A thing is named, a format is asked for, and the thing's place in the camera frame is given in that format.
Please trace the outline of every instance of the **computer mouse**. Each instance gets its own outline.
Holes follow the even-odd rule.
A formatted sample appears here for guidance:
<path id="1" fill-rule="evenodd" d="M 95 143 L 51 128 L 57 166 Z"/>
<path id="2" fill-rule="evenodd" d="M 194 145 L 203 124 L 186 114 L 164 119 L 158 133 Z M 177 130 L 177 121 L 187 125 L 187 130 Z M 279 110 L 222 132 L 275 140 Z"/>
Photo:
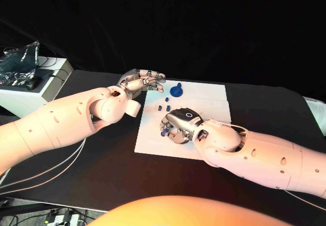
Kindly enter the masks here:
<path id="1" fill-rule="evenodd" d="M 34 76 L 31 78 L 31 80 L 27 81 L 27 83 L 25 83 L 25 89 L 33 90 L 37 87 L 40 81 L 41 81 L 41 78 Z"/>

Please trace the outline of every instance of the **plastic bag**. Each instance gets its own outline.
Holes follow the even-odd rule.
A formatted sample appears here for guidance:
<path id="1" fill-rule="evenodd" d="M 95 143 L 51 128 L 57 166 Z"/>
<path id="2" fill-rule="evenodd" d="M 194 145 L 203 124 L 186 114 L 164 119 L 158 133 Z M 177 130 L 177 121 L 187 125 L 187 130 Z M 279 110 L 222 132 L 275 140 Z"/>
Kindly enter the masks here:
<path id="1" fill-rule="evenodd" d="M 38 41 L 4 52 L 0 57 L 0 85 L 20 86 L 34 77 L 37 55 Z"/>

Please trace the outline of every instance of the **blue object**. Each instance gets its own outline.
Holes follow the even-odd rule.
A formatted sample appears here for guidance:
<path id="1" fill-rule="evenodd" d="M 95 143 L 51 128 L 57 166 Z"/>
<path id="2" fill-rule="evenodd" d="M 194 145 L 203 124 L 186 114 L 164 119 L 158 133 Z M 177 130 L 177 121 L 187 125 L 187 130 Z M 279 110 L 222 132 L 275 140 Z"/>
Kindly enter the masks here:
<path id="1" fill-rule="evenodd" d="M 180 97 L 183 94 L 183 90 L 181 90 L 181 83 L 177 84 L 177 86 L 173 86 L 170 89 L 170 94 L 173 97 Z"/>
<path id="2" fill-rule="evenodd" d="M 168 132 L 168 129 L 164 129 L 161 132 L 161 136 L 164 137 L 164 134 Z"/>

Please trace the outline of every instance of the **robotic hand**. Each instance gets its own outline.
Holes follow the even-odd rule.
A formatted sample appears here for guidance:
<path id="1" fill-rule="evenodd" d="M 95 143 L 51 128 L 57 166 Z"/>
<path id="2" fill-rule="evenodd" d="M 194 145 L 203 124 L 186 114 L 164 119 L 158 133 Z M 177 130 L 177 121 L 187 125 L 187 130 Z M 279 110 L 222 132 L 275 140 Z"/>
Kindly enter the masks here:
<path id="1" fill-rule="evenodd" d="M 236 132 L 213 119 L 203 121 L 188 108 L 162 117 L 162 135 L 177 144 L 191 140 L 203 161 L 262 186 L 326 198 L 326 154 L 266 134 Z"/>
<path id="2" fill-rule="evenodd" d="M 0 127 L 0 174 L 34 154 L 74 144 L 124 113 L 137 116 L 139 104 L 132 100 L 142 90 L 162 92 L 164 74 L 128 71 L 116 86 L 96 88 L 50 101 L 20 120 Z M 90 115 L 99 118 L 92 122 Z"/>

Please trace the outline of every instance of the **power strip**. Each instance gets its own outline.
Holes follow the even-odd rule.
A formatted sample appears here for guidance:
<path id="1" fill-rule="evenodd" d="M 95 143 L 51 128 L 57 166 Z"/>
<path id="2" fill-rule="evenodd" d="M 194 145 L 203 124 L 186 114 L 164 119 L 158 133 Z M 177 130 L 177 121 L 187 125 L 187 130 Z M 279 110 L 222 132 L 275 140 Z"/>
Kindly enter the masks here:
<path id="1" fill-rule="evenodd" d="M 56 219 L 54 222 L 47 224 L 47 226 L 56 226 L 56 224 L 59 224 L 63 220 L 63 216 L 64 215 L 56 215 Z M 79 214 L 73 214 L 70 216 L 70 220 L 69 220 L 69 226 L 77 226 L 77 220 L 79 220 Z"/>

